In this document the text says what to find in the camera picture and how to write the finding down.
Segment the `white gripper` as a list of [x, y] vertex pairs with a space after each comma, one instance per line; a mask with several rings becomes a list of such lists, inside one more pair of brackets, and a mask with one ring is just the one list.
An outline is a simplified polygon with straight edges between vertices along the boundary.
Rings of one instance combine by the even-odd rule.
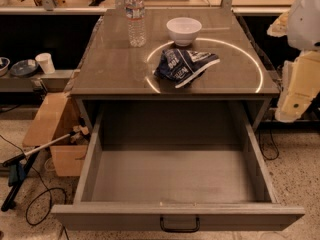
[[[320, 0], [295, 0], [267, 29], [272, 37], [287, 35], [291, 47], [320, 50]], [[300, 119], [320, 92], [320, 53], [303, 52], [294, 62], [286, 62], [288, 81], [278, 100], [275, 118], [291, 123]]]

